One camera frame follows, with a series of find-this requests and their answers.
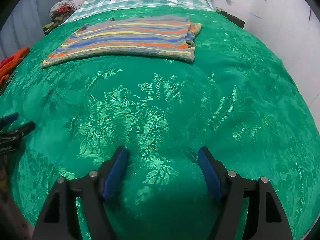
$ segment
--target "blue curtain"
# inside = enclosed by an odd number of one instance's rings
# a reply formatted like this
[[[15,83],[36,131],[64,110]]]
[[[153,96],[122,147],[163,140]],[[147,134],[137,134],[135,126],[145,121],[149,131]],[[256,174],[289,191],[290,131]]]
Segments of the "blue curtain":
[[[44,37],[42,26],[51,22],[49,10],[62,0],[20,0],[0,32],[0,60]]]

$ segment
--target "metal screw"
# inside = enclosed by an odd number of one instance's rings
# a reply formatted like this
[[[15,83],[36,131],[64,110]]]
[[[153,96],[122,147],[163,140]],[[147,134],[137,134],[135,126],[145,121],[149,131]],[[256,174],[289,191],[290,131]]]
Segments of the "metal screw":
[[[261,181],[262,181],[263,183],[268,183],[268,182],[269,182],[269,180],[268,180],[267,177],[261,177]]]
[[[228,171],[228,175],[229,175],[230,177],[235,177],[237,174],[236,174],[235,171]]]
[[[98,175],[98,172],[97,171],[90,171],[90,173],[89,173],[89,176],[91,177],[91,178],[94,178],[95,176],[97,176]]]
[[[64,182],[64,177],[57,178],[57,182],[58,182],[59,184],[61,184],[62,182]]]

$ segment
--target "green bedspread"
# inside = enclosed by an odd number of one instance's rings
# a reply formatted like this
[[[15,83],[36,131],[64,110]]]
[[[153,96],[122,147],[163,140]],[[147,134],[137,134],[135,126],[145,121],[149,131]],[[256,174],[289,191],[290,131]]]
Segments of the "green bedspread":
[[[101,56],[39,67],[86,23],[167,14],[203,24],[192,65]],[[197,164],[201,146],[243,177],[268,177],[294,239],[320,211],[320,139],[308,107],[281,60],[218,13],[169,6],[103,12],[53,30],[17,70],[0,97],[0,116],[19,112],[12,126],[37,125],[11,179],[32,224],[57,177],[84,176],[118,145],[130,151],[121,195],[107,207],[119,239],[207,238],[216,209]]]

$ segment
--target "orange towel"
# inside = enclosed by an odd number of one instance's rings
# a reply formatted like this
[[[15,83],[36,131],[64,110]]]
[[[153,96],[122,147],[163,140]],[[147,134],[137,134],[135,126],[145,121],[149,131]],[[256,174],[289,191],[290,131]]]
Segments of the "orange towel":
[[[23,49],[18,50],[15,54],[13,54],[11,57],[12,60],[10,60],[8,63],[3,65],[0,69],[0,86],[5,83],[11,73],[15,70],[17,65],[24,59],[26,55],[28,55],[30,52],[29,47],[25,47]]]

